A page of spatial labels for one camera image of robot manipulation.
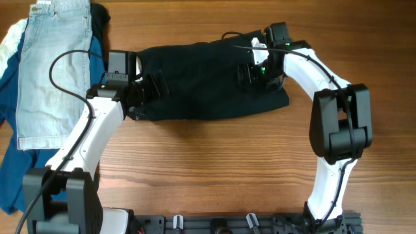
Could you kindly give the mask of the black shorts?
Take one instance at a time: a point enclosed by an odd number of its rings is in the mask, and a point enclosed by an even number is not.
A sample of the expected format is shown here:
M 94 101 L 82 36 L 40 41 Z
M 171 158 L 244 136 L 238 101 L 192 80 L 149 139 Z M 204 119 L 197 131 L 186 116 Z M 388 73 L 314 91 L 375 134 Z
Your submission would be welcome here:
M 138 52 L 142 74 L 163 78 L 168 95 L 133 107 L 133 120 L 219 120 L 273 111 L 289 105 L 286 91 L 243 76 L 253 64 L 247 47 L 261 31 L 214 42 L 151 47 Z

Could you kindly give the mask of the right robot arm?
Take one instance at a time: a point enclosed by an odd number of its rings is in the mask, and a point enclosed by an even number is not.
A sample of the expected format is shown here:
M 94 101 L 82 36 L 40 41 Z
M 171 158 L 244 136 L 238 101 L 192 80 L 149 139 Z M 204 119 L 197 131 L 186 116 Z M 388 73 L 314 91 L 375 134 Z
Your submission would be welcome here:
M 351 84 L 319 60 L 305 41 L 293 41 L 285 23 L 273 23 L 264 40 L 250 39 L 251 65 L 241 65 L 244 85 L 282 88 L 286 78 L 296 81 L 313 105 L 309 141 L 317 156 L 313 190 L 301 213 L 271 216 L 212 218 L 212 233 L 362 233 L 359 213 L 342 208 L 348 178 L 372 144 L 369 89 Z

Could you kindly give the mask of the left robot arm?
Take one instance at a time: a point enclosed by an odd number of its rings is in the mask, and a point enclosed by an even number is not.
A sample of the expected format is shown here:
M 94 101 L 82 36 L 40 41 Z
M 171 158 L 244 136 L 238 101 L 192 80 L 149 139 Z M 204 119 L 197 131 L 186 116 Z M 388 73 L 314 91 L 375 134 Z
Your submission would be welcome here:
M 135 52 L 111 51 L 109 67 L 85 97 L 67 141 L 23 178 L 26 210 L 16 233 L 133 233 L 134 212 L 103 207 L 94 183 L 110 137 L 130 109 L 169 94 L 161 71 L 145 73 Z

